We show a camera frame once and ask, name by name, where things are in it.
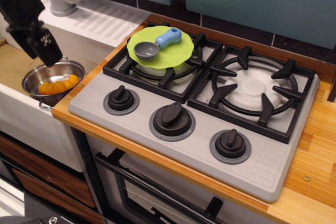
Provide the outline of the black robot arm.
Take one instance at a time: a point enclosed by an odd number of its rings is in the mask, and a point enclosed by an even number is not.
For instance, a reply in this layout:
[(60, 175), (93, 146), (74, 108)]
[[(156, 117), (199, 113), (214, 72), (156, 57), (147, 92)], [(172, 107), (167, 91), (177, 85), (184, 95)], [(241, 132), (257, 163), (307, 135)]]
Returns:
[(51, 32), (39, 20), (45, 10), (41, 0), (1, 0), (6, 31), (31, 58), (39, 57), (48, 67), (62, 59), (62, 52)]

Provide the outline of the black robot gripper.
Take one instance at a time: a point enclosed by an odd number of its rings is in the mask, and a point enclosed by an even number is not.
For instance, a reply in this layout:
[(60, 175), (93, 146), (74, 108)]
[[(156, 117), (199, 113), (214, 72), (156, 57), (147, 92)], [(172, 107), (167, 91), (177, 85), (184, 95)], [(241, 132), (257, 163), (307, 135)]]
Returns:
[(41, 0), (1, 0), (1, 14), (8, 23), (6, 31), (32, 59), (38, 57), (51, 67), (62, 59), (62, 52), (38, 19), (44, 9)]

